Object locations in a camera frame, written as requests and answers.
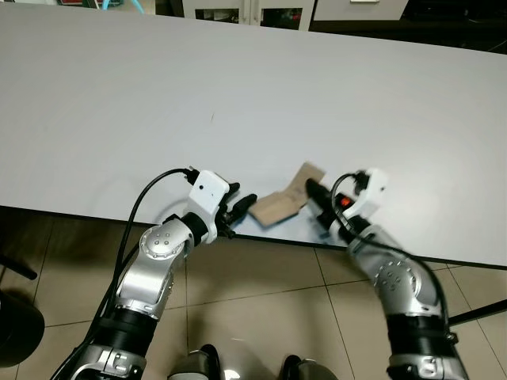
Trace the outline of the black metal table foot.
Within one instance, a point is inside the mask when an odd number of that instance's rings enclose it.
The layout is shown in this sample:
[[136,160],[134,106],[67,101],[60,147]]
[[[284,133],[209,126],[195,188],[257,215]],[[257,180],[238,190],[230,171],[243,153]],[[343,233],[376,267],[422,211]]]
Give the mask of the black metal table foot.
[[495,314],[503,314],[507,310],[507,300],[501,300],[492,304],[472,309],[459,315],[450,316],[448,323],[450,326],[463,325],[471,320],[478,320]]
[[29,279],[29,281],[35,281],[37,276],[39,276],[35,271],[29,268],[28,265],[18,263],[17,260],[3,256],[3,254],[0,254],[0,267],[9,268],[12,272],[15,272],[15,274],[24,276],[26,279]]

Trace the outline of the brown cardboard piece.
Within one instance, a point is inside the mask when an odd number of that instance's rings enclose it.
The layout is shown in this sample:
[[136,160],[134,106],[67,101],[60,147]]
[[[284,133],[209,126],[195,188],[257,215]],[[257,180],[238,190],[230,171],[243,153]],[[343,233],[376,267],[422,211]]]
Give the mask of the brown cardboard piece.
[[304,162],[283,191],[258,199],[249,209],[250,216],[262,226],[269,227],[296,215],[308,201],[307,180],[320,181],[325,174],[325,170]]

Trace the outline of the white cabinet with glass doors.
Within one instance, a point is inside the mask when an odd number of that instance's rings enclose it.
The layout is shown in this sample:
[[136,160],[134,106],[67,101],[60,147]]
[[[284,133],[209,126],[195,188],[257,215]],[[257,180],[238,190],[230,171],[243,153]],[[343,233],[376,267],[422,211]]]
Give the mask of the white cabinet with glass doors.
[[181,0],[185,18],[308,30],[315,0]]

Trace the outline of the teal plastic object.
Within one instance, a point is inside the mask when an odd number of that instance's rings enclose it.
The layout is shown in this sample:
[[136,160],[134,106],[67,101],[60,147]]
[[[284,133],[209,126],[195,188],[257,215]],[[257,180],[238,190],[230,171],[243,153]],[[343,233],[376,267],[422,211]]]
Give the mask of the teal plastic object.
[[148,13],[154,10],[152,5],[146,5],[147,0],[95,0],[98,10],[123,10]]

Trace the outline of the white flat board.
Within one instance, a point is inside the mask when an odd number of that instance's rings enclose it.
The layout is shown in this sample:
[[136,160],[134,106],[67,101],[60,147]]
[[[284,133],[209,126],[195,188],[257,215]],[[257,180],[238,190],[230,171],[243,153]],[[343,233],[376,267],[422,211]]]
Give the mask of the white flat board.
[[398,21],[409,0],[316,0],[314,21]]

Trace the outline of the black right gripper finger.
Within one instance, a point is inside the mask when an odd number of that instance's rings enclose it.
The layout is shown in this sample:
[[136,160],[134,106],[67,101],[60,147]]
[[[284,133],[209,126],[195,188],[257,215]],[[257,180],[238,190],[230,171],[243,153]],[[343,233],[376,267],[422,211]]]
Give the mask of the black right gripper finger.
[[322,212],[333,212],[330,190],[325,185],[320,184],[319,180],[309,178],[305,180],[308,199]]

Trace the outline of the silver robot leg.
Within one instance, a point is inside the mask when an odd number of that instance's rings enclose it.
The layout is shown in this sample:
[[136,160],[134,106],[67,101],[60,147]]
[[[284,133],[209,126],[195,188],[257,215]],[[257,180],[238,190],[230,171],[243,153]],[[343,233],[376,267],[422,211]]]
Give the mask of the silver robot leg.
[[231,380],[213,344],[203,344],[173,365],[166,380]]
[[289,355],[283,362],[279,380],[339,380],[326,366],[314,359]]

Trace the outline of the silver right robot leg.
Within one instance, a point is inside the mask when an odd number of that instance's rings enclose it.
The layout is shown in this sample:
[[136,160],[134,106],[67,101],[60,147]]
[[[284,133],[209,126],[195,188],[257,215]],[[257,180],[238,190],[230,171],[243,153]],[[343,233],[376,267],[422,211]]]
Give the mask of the silver right robot leg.
[[283,362],[279,380],[339,380],[326,366],[314,359],[289,355]]

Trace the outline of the silver left robot leg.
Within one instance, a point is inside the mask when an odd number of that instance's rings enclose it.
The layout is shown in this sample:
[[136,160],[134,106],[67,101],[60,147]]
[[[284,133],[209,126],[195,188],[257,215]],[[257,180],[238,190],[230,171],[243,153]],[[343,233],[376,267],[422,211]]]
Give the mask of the silver left robot leg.
[[203,344],[173,365],[166,380],[231,380],[213,344]]

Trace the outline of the black round stool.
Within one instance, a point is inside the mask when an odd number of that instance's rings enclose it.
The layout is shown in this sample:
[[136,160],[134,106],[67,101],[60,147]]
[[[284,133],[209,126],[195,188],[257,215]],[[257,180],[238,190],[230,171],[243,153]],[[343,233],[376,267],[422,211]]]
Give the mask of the black round stool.
[[25,361],[39,347],[44,329],[39,309],[0,291],[0,368]]

